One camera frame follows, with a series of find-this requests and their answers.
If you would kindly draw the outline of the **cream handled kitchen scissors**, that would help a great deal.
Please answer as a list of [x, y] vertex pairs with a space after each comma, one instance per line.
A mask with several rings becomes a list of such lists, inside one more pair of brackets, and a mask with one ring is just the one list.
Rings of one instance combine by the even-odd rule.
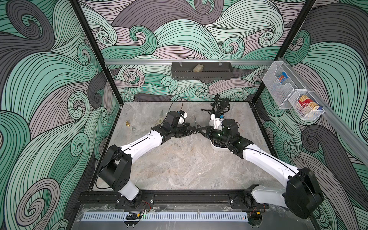
[[161, 125], [164, 121], [164, 117], [163, 117], [163, 110], [161, 111], [160, 115], [159, 115], [159, 119], [157, 120], [155, 125]]

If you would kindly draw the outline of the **small black scissors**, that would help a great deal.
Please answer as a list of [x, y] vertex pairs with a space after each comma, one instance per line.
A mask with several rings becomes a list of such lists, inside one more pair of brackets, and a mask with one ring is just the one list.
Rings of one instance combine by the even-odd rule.
[[197, 122], [196, 116], [194, 116], [194, 125], [195, 125], [195, 133], [198, 133], [198, 129], [201, 128], [201, 125]]

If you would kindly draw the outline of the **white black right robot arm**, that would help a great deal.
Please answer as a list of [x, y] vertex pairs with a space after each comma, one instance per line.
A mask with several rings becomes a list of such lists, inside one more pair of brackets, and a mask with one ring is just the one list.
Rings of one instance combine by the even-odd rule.
[[238, 124], [233, 119], [214, 121], [197, 130], [211, 140], [216, 149], [227, 149], [243, 160], [253, 163], [281, 185], [274, 189], [257, 185], [251, 189], [251, 199], [257, 204], [271, 204], [289, 209], [302, 219], [312, 216], [324, 202], [324, 195], [315, 173], [309, 168], [298, 168], [281, 161], [240, 135]]

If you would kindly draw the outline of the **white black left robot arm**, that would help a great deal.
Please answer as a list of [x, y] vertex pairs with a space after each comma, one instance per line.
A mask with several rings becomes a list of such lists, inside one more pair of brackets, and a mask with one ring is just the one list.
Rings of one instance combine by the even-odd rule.
[[182, 138], [195, 133], [195, 127], [186, 122], [186, 118], [187, 113], [182, 110], [170, 111], [163, 122], [152, 127], [145, 136], [121, 147], [110, 146], [97, 169], [97, 177], [125, 199], [136, 200], [141, 191], [130, 180], [133, 163], [172, 137]]

